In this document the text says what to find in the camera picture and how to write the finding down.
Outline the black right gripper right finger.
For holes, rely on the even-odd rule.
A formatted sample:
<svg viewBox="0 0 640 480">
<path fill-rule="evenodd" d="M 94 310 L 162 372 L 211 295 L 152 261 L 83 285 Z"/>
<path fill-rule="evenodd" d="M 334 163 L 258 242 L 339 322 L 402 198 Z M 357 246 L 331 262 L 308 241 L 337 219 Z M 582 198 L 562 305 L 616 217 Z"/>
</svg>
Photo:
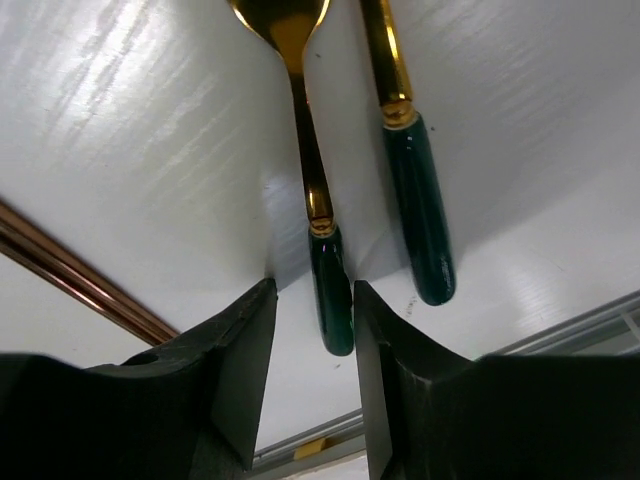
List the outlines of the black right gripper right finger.
<svg viewBox="0 0 640 480">
<path fill-rule="evenodd" d="M 354 286 L 373 479 L 635 479 L 635 356 L 466 359 Z"/>
</svg>

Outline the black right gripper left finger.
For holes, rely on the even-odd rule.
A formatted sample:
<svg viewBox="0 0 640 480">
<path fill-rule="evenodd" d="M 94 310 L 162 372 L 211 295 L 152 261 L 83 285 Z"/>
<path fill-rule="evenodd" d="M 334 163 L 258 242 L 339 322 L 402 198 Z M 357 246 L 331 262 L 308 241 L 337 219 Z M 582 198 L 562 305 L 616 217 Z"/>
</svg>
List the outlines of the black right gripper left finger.
<svg viewBox="0 0 640 480">
<path fill-rule="evenodd" d="M 253 466 L 277 288 L 120 365 L 1 358 L 5 479 L 240 479 Z"/>
</svg>

